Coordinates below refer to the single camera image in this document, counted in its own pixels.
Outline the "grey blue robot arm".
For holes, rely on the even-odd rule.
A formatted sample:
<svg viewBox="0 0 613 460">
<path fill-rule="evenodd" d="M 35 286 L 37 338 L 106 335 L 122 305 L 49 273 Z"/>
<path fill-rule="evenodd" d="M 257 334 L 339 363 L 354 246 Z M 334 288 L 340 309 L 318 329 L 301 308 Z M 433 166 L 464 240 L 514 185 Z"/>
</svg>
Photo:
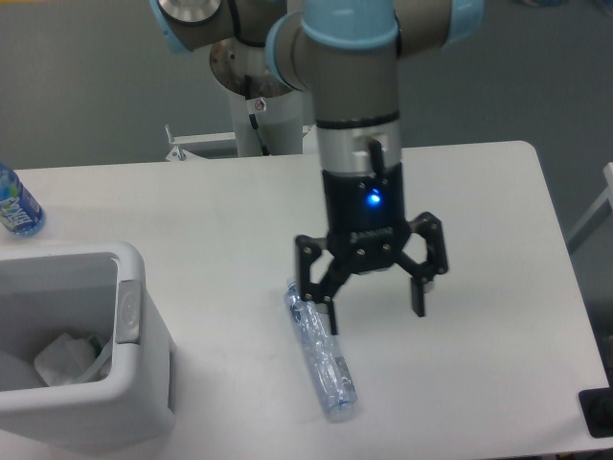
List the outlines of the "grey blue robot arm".
<svg viewBox="0 0 613 460">
<path fill-rule="evenodd" d="M 272 76 L 310 94 L 329 230 L 295 239 L 300 297 L 334 312 L 353 274 L 397 265 L 410 277 L 412 307 L 446 273 L 441 221 L 405 217 L 397 63 L 475 32 L 481 1 L 154 1 L 173 50 L 233 38 L 261 49 Z"/>
</svg>

